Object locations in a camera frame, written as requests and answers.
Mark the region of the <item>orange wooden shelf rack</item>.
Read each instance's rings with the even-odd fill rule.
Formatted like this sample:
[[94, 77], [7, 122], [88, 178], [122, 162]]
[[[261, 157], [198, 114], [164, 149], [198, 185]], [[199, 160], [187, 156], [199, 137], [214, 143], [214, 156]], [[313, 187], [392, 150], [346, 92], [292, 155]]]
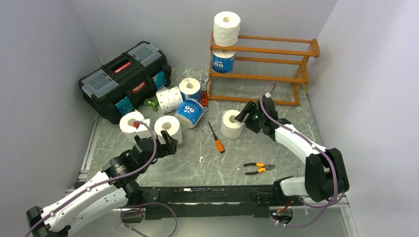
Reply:
[[308, 61], [320, 56], [317, 39], [239, 35], [236, 45], [222, 47], [212, 34], [209, 48], [211, 53], [233, 51], [235, 57], [234, 67], [229, 73], [209, 68], [208, 99], [256, 101], [257, 96], [241, 91], [242, 85], [257, 86], [273, 81], [277, 86], [283, 85], [288, 92], [284, 100], [274, 98], [275, 104], [285, 106], [300, 105], [299, 88], [309, 83]]

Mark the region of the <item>blue paper roll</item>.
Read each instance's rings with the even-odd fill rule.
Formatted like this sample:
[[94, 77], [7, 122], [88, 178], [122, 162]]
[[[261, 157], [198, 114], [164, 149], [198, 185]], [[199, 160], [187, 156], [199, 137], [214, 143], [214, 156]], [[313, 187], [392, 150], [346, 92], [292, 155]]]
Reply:
[[235, 51], [213, 50], [212, 69], [221, 74], [230, 73], [234, 68]]

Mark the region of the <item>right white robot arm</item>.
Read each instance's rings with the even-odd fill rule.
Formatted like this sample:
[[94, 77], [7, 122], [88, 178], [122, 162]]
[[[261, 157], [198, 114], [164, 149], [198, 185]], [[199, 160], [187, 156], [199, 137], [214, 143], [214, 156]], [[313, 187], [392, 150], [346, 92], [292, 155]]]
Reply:
[[271, 98], [250, 101], [235, 117], [249, 130], [262, 131], [271, 140], [285, 146], [304, 164], [304, 176], [285, 177], [273, 184], [272, 198], [284, 205], [294, 196], [331, 204], [349, 190], [349, 181], [341, 152], [327, 149], [303, 135], [286, 118], [279, 118]]

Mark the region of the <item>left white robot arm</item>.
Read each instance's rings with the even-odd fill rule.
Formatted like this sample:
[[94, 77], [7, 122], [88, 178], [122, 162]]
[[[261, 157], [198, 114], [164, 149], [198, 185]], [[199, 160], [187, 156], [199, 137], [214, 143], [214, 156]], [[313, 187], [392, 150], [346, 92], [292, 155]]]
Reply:
[[135, 137], [130, 150], [112, 158], [89, 181], [59, 201], [44, 208], [34, 206], [26, 212], [30, 229], [26, 236], [66, 237], [76, 223], [88, 220], [88, 212], [97, 218], [123, 206], [136, 207], [143, 200], [143, 191], [136, 179], [159, 158], [174, 155], [178, 141], [162, 131], [158, 138]]

